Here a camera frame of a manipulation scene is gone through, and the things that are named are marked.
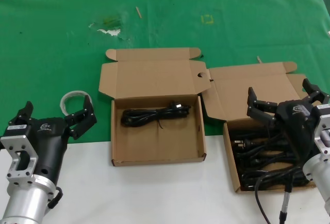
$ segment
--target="box lid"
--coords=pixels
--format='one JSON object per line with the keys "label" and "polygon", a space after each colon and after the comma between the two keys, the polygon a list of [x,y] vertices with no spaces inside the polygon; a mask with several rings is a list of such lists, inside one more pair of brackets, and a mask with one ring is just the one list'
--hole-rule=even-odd
{"label": "box lid", "polygon": [[288,74],[296,69],[294,62],[210,68],[211,88],[202,93],[207,115],[226,121],[248,118],[249,87],[264,101],[279,103],[305,97],[305,76]]}
{"label": "box lid", "polygon": [[211,87],[198,48],[109,49],[99,91],[116,99],[198,94]]}

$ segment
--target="white table surface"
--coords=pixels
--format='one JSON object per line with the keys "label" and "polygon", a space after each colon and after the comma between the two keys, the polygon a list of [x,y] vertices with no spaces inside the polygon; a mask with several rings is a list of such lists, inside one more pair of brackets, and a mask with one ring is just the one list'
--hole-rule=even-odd
{"label": "white table surface", "polygon": [[[71,144],[58,186],[64,197],[43,224],[215,224],[265,223],[254,194],[233,191],[222,136],[206,138],[202,163],[113,167],[109,142]],[[7,195],[11,158],[0,152],[0,216]],[[272,223],[278,223],[282,193],[261,193]],[[291,195],[291,223],[329,223],[317,189]]]}

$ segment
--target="printed logo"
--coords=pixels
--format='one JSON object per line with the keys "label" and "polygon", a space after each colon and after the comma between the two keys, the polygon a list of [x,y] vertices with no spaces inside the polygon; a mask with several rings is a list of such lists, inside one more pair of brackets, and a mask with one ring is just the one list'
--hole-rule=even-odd
{"label": "printed logo", "polygon": [[42,124],[42,125],[40,126],[40,130],[38,130],[38,131],[44,131],[44,130],[52,131],[52,129],[51,129],[51,125],[49,125],[49,124]]}
{"label": "printed logo", "polygon": [[302,112],[302,109],[301,109],[300,106],[293,107],[293,110],[294,110],[295,112]]}

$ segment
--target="green cloth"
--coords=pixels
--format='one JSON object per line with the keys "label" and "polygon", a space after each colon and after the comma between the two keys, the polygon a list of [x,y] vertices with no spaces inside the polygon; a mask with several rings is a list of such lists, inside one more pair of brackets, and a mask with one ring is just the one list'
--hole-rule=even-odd
{"label": "green cloth", "polygon": [[[83,90],[98,122],[77,142],[109,141],[111,98],[98,92],[109,48],[199,47],[207,67],[294,61],[330,92],[328,31],[323,0],[0,0],[0,127],[27,100],[35,118],[63,116],[61,97]],[[207,135],[221,129],[206,119]]]}

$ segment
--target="cardboard box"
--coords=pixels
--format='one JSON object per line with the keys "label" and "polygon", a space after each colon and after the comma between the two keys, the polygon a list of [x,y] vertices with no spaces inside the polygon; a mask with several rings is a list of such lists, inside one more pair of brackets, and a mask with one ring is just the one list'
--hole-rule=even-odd
{"label": "cardboard box", "polygon": [[[230,169],[230,176],[235,192],[241,192],[241,185],[236,169],[229,131],[241,128],[256,128],[261,124],[246,115],[248,89],[253,87],[259,100],[280,103],[286,100],[300,99],[307,94],[303,92],[302,82],[306,78],[301,74],[289,74],[297,69],[294,62],[261,63],[241,66],[219,67],[209,69],[213,80],[211,88],[202,93],[207,115],[211,118],[225,120],[223,128],[225,148]],[[267,170],[288,166],[285,163],[269,165]],[[310,182],[305,187],[315,185]],[[274,190],[283,190],[284,186],[274,186]]]}
{"label": "cardboard box", "polygon": [[[102,65],[99,91],[114,98],[111,146],[114,166],[201,162],[206,158],[201,99],[210,88],[198,48],[109,49],[116,62]],[[124,127],[126,109],[158,109],[172,102],[191,105],[187,118]]]}

